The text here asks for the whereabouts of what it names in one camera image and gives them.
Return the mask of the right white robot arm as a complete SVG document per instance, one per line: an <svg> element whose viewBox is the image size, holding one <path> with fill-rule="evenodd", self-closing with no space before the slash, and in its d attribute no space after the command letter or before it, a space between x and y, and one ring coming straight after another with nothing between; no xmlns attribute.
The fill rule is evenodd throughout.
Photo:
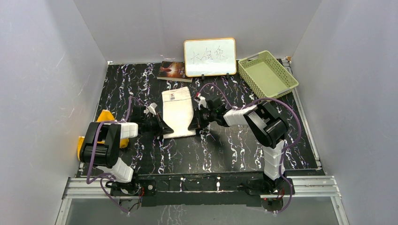
<svg viewBox="0 0 398 225"><path fill-rule="evenodd" d="M247 125L262 144L264 168L262 179L249 179L247 189L277 194L283 188L283 148L288 124L268 102L243 109L228 109L221 99L196 97L198 106L193 111L189 130L200 130L211 122L222 127Z"/></svg>

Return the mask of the yellow bear towel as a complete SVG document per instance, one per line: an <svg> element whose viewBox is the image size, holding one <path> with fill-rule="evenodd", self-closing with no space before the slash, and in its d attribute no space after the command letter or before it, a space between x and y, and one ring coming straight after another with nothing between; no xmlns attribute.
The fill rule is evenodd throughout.
<svg viewBox="0 0 398 225"><path fill-rule="evenodd" d="M99 118L96 120L97 123L101 123L104 122L103 126L105 125L110 125L110 124L122 124L122 123L126 123L127 121L125 119L121 119L121 120L116 120L115 117L113 116L113 114L109 111L109 110L102 110ZM80 152L81 152L81 148L83 146L84 143L84 136L79 136L78 141L77 141L77 159L79 161L81 161L80 159ZM126 148L127 145L129 143L128 138L123 138L120 140L120 149L122 148Z"/></svg>

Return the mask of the white towel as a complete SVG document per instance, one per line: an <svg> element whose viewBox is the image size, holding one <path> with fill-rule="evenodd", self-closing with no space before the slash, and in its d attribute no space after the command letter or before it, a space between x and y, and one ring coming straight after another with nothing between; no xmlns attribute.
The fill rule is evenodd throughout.
<svg viewBox="0 0 398 225"><path fill-rule="evenodd" d="M195 130L188 127L193 119L191 94L188 87L162 92L163 120L173 129L171 134L166 134L165 139L194 136Z"/></svg>

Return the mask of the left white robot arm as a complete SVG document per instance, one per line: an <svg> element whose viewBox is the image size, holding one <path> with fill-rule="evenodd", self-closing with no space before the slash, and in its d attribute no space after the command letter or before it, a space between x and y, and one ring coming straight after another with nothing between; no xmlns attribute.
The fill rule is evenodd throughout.
<svg viewBox="0 0 398 225"><path fill-rule="evenodd" d="M123 120L116 120L109 110L103 110L97 120L89 124L85 136L79 138L79 161L88 164L89 171L102 170L103 175L96 178L107 178L108 188L126 195L137 195L142 190L134 169L123 162L119 151L127 147L130 139L141 134L149 132L162 136L174 132L156 107L156 104L129 106Z"/></svg>

